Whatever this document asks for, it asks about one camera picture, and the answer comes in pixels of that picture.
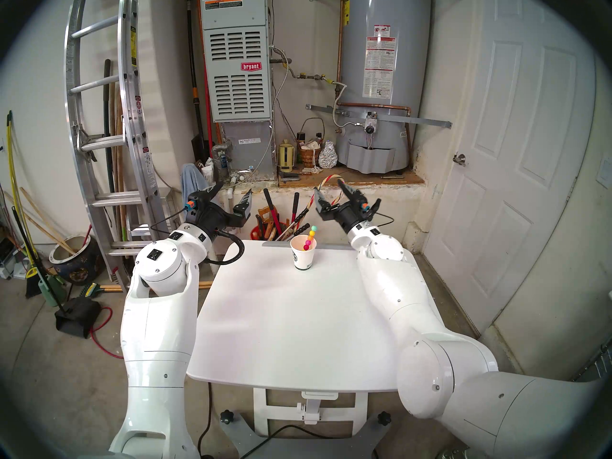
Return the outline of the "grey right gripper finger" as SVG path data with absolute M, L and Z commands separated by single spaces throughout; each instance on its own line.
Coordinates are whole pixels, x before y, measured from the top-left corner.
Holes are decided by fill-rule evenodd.
M 313 203 L 322 220 L 333 220 L 335 218 L 336 206 L 328 202 L 318 188 L 313 188 Z
M 337 179 L 337 185 L 341 188 L 352 206 L 359 205 L 359 191 L 356 188 L 348 185 L 341 177 Z

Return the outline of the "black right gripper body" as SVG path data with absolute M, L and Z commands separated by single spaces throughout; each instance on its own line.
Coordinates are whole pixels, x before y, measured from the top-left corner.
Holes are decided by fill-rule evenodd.
M 378 198 L 370 204 L 366 197 L 359 197 L 359 205 L 352 206 L 349 201 L 336 206 L 334 220 L 340 225 L 345 234 L 348 234 L 355 226 L 362 222 L 371 222 L 375 213 L 378 212 L 381 199 Z

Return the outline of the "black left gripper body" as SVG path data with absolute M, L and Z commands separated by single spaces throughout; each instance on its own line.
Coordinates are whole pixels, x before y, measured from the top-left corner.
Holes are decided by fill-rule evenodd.
M 195 191 L 188 195 L 186 202 L 185 223 L 200 228 L 210 237 L 216 237 L 216 231 L 235 228 L 231 214 L 212 201 L 216 195 L 214 191 Z

